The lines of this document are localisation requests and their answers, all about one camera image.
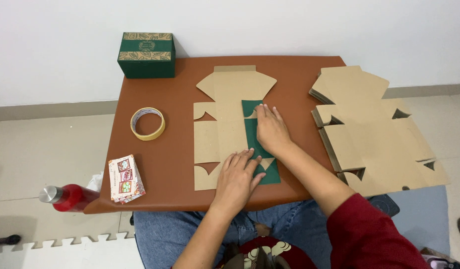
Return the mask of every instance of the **hand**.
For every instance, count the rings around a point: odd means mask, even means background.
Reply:
[[[258,183],[266,175],[260,173],[253,178],[257,165],[262,157],[248,160],[253,156],[254,149],[245,149],[237,154],[231,154],[223,163],[222,171],[218,176],[215,198],[210,205],[210,210],[216,209],[224,217],[233,219],[247,204],[248,199]]]
[[[258,115],[257,140],[266,151],[278,158],[281,151],[293,143],[286,125],[276,107],[273,107],[273,113],[266,104],[260,104],[255,110]]]

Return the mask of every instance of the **brown leather table top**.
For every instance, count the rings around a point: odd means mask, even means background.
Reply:
[[[308,94],[322,67],[345,66],[340,57],[234,56],[176,59],[175,78],[126,79],[120,91],[112,126],[100,198],[90,203],[86,214],[115,211],[206,211],[215,190],[194,191],[193,103],[211,100],[196,85],[213,72],[214,66],[256,65],[257,71],[277,82],[264,98],[281,113],[293,141],[333,171],[311,110],[321,104]],[[154,107],[165,117],[160,137],[142,141],[130,128],[132,115],[140,108]],[[200,120],[209,120],[207,115]],[[137,132],[149,134],[160,118],[146,114],[137,123]],[[107,162],[133,154],[146,194],[129,203],[110,200]],[[207,170],[216,166],[206,164]],[[298,179],[278,162],[281,183],[260,185],[246,210],[310,199]]]

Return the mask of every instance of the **blue jeans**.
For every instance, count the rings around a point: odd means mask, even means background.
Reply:
[[[204,212],[134,212],[135,237],[146,269],[169,269],[184,250],[205,216]],[[326,217],[314,200],[240,212],[228,228],[215,258],[221,260],[223,244],[243,245],[257,237],[253,223],[271,228],[270,236],[302,249],[319,269],[330,269],[331,244]]]

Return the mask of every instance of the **yellow tape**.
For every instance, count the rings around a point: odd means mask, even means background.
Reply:
[[[153,133],[148,134],[148,135],[138,134],[135,131],[135,125],[137,124],[138,119],[140,119],[140,117],[142,117],[142,115],[148,114],[148,113],[157,114],[157,115],[159,115],[161,117],[162,121],[160,123],[160,127],[156,131],[154,131]],[[157,109],[155,109],[153,107],[144,107],[144,108],[141,108],[141,109],[137,110],[137,112],[132,116],[131,129],[132,129],[132,132],[134,133],[134,135],[138,139],[143,140],[143,141],[153,140],[155,138],[158,138],[162,134],[162,132],[165,130],[165,119],[163,118],[162,113],[160,113],[160,111],[158,111]]]

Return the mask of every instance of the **box lid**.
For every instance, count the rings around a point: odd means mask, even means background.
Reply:
[[[118,61],[170,61],[173,50],[171,33],[124,33]]]

